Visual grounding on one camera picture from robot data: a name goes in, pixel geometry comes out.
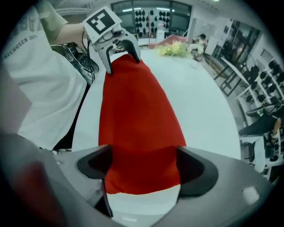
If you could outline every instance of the ceiling light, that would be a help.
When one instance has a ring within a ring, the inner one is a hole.
[[[132,11],[132,9],[123,9],[122,12],[129,12]]]
[[[157,7],[158,10],[166,10],[166,11],[170,11],[170,9],[167,9],[167,8],[159,8]]]

